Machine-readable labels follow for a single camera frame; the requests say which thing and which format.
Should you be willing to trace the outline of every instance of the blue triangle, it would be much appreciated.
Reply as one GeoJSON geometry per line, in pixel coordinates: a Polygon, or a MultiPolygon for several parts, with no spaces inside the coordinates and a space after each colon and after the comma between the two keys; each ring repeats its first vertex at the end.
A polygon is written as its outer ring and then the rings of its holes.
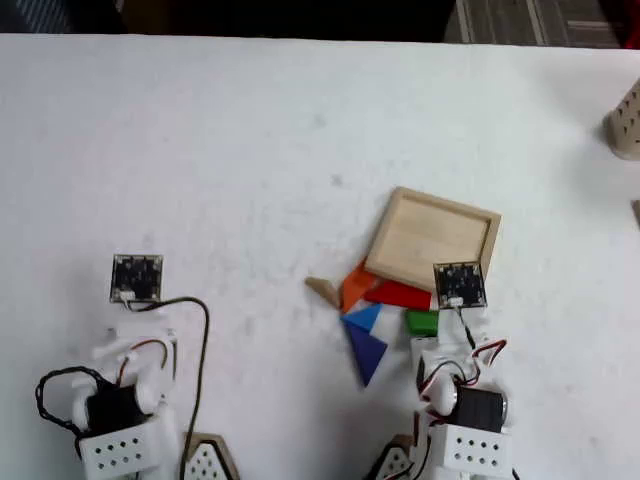
{"type": "Polygon", "coordinates": [[[348,313],[342,316],[342,321],[360,327],[365,332],[369,333],[373,328],[373,324],[376,323],[378,313],[382,304],[371,305],[370,307],[358,310],[357,312],[348,313]]]}
{"type": "Polygon", "coordinates": [[[387,344],[376,337],[372,337],[356,325],[346,322],[345,326],[347,327],[347,332],[349,332],[362,383],[366,387],[369,385],[376,368],[378,368],[382,355],[387,349],[387,344]]]}

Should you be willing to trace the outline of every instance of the wooden piece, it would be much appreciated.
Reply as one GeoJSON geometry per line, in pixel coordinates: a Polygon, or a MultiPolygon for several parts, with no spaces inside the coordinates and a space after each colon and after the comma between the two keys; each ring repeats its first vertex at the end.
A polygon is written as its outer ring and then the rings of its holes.
{"type": "Polygon", "coordinates": [[[430,312],[407,310],[404,315],[407,319],[407,328],[411,335],[418,337],[438,336],[439,313],[437,310],[430,312]]]}
{"type": "Polygon", "coordinates": [[[398,187],[366,269],[426,290],[436,286],[434,263],[479,261],[486,275],[500,218],[497,213],[398,187]]]}
{"type": "Polygon", "coordinates": [[[386,280],[364,295],[367,302],[397,305],[399,307],[429,310],[431,292],[410,287],[402,283],[386,280]]]}
{"type": "Polygon", "coordinates": [[[367,333],[371,332],[373,325],[376,323],[378,314],[380,313],[382,305],[371,305],[363,310],[357,312],[348,313],[342,316],[343,322],[349,322],[356,327],[361,328],[367,333]]]}
{"type": "Polygon", "coordinates": [[[373,377],[384,352],[387,350],[387,344],[369,335],[360,327],[350,323],[345,323],[344,325],[351,339],[353,355],[360,371],[360,378],[362,378],[362,383],[366,387],[369,385],[371,377],[373,377]]]}
{"type": "Polygon", "coordinates": [[[238,474],[238,469],[236,468],[236,465],[233,462],[233,457],[231,456],[231,452],[229,452],[229,448],[227,447],[227,444],[221,435],[194,432],[193,435],[191,436],[191,443],[189,444],[187,459],[190,459],[191,457],[193,457],[193,454],[198,448],[198,445],[200,445],[201,443],[209,443],[213,445],[216,452],[218,452],[219,456],[224,461],[231,480],[240,480],[240,475],[238,474]]]}
{"type": "Polygon", "coordinates": [[[342,313],[351,310],[376,281],[376,276],[364,269],[364,260],[342,282],[342,313]]]}
{"type": "Polygon", "coordinates": [[[640,200],[634,200],[631,202],[631,208],[633,208],[633,213],[636,216],[636,220],[638,225],[640,225],[640,200]]]}
{"type": "Polygon", "coordinates": [[[304,283],[327,302],[340,310],[340,294],[329,280],[325,280],[324,278],[307,277],[304,279],[304,283]]]}

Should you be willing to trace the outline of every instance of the dark floor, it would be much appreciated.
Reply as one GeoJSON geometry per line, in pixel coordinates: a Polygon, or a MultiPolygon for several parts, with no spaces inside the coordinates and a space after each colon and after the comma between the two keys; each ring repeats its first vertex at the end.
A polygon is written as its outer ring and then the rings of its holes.
{"type": "MultiPolygon", "coordinates": [[[[434,15],[419,14],[415,9],[416,5],[410,0],[396,2],[393,4],[394,8],[389,10],[397,13],[399,17],[396,18],[390,15],[384,17],[386,22],[384,25],[391,25],[394,31],[391,33],[386,32],[386,28],[380,28],[378,25],[373,30],[377,28],[383,33],[378,32],[378,35],[369,36],[358,36],[351,30],[357,30],[354,25],[362,26],[361,24],[365,24],[365,20],[370,21],[370,18],[362,16],[359,20],[351,20],[346,15],[348,13],[347,10],[341,10],[344,17],[341,19],[341,24],[344,24],[346,31],[342,33],[342,37],[335,38],[361,39],[360,37],[362,37],[362,39],[367,40],[401,39],[409,41],[439,41],[443,38],[443,41],[448,43],[493,43],[591,48],[620,48],[624,43],[624,19],[627,16],[623,13],[622,4],[625,0],[453,1],[455,1],[455,5],[449,15],[450,6],[452,5],[451,0],[424,0],[425,4],[429,5],[431,14],[436,7],[439,7],[444,12],[444,14],[438,13],[435,18],[434,15]],[[406,16],[410,16],[412,21],[406,21],[406,16]],[[399,38],[402,35],[398,35],[398,31],[404,32],[407,38],[399,38]]],[[[253,11],[255,9],[250,9],[249,12],[260,21],[250,21],[252,15],[248,15],[247,12],[242,10],[247,8],[247,2],[238,4],[240,5],[237,8],[238,12],[224,10],[224,15],[220,15],[220,12],[203,10],[203,5],[205,4],[207,2],[204,0],[125,0],[123,17],[129,30],[136,33],[244,36],[242,31],[239,33],[234,31],[226,32],[217,23],[245,29],[247,28],[246,24],[251,24],[252,22],[262,22],[266,25],[273,23],[269,15],[264,14],[264,12],[258,14],[253,11]],[[178,20],[183,17],[188,20],[186,22],[187,26],[177,28],[174,24],[179,24],[178,20]]],[[[278,1],[276,4],[282,6],[286,2],[278,1]]],[[[283,11],[295,16],[290,9],[283,11]]],[[[320,29],[330,30],[327,22],[316,21],[316,23],[320,25],[320,29]]],[[[256,34],[254,32],[248,33],[247,36],[334,38],[329,35],[332,32],[323,35],[309,31],[305,34],[304,25],[300,24],[298,26],[300,26],[299,29],[302,32],[291,32],[289,31],[291,28],[280,28],[280,30],[283,30],[283,32],[279,32],[280,34],[271,35],[268,32],[256,34]]]]}
{"type": "Polygon", "coordinates": [[[444,41],[620,48],[621,4],[616,0],[456,0],[444,41]]]}

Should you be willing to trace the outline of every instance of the red wire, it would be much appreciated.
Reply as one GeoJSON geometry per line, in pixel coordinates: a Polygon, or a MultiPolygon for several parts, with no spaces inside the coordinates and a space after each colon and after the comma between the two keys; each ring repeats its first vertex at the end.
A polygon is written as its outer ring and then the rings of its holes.
{"type": "Polygon", "coordinates": [[[491,350],[492,348],[495,348],[495,352],[493,352],[493,354],[491,355],[491,358],[489,359],[489,365],[493,364],[493,361],[496,359],[496,357],[498,356],[498,354],[502,351],[502,349],[504,347],[507,346],[507,341],[506,340],[498,340],[497,342],[493,342],[490,343],[489,345],[484,345],[480,348],[477,348],[476,350],[473,351],[473,353],[471,354],[472,357],[478,357],[478,355],[480,354],[480,352],[484,352],[485,350],[491,350]]]}

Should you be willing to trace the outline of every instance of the orange triangle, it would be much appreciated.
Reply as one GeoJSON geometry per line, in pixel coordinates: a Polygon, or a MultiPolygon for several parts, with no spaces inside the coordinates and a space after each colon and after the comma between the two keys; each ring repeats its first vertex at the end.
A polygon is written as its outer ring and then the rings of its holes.
{"type": "Polygon", "coordinates": [[[374,274],[365,271],[365,260],[360,262],[342,282],[342,313],[347,313],[351,310],[351,307],[362,298],[376,281],[374,274]]]}

